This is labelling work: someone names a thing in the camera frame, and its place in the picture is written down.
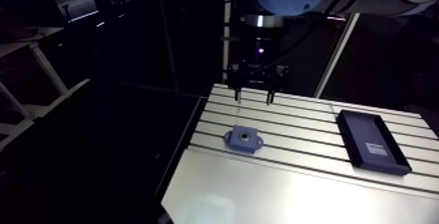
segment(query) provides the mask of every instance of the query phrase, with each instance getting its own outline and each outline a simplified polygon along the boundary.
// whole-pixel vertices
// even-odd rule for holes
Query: label
[[[366,142],[366,147],[367,147],[367,150],[369,151],[369,153],[371,153],[371,154],[376,154],[376,155],[381,155],[381,156],[387,157],[387,152],[385,151],[384,146],[382,146],[382,145],[372,144],[372,143]]]

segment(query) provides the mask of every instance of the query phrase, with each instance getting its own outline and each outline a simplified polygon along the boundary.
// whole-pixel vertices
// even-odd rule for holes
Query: aluminum extrusion table
[[[439,140],[419,114],[216,84],[162,205],[181,223],[439,223]],[[385,121],[413,172],[353,168],[335,117],[354,110]],[[265,145],[232,152],[222,136],[255,127]]]

